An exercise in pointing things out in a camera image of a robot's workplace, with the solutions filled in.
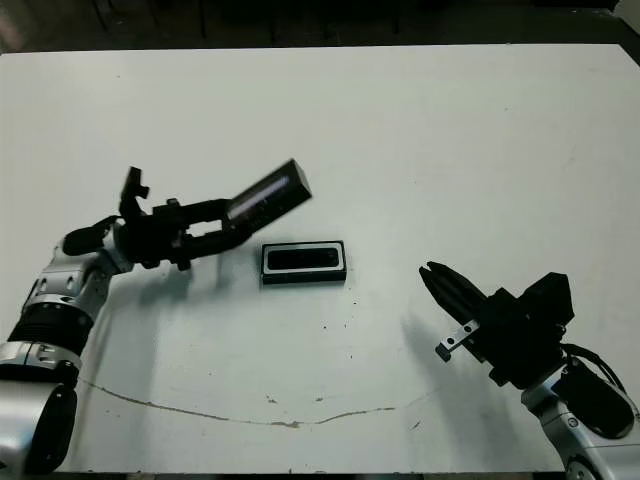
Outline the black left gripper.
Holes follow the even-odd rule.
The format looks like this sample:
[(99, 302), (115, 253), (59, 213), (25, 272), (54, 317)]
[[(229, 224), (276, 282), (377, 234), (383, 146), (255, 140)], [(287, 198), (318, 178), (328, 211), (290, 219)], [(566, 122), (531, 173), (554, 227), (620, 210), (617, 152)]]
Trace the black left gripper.
[(222, 229), (229, 228), (229, 204), (229, 199), (220, 198), (181, 205), (172, 198), (146, 214), (135, 198), (122, 199), (119, 213), (124, 225), (119, 232), (119, 251), (126, 260), (147, 269), (167, 260), (179, 271), (186, 271), (191, 260), (232, 250), (251, 237), (250, 232), (236, 229), (210, 232), (187, 239), (184, 252), (191, 225), (220, 221)]

